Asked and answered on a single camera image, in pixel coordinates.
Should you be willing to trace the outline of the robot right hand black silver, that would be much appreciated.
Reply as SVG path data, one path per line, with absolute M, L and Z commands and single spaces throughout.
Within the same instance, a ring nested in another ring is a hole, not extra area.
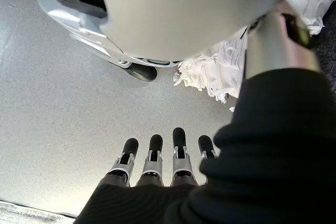
M 335 99 L 311 68 L 309 32 L 275 13 L 249 31 L 266 58 L 289 65 L 247 75 L 232 121 L 218 130 L 218 157 L 203 186 L 116 186 L 108 174 L 76 223 L 335 223 Z

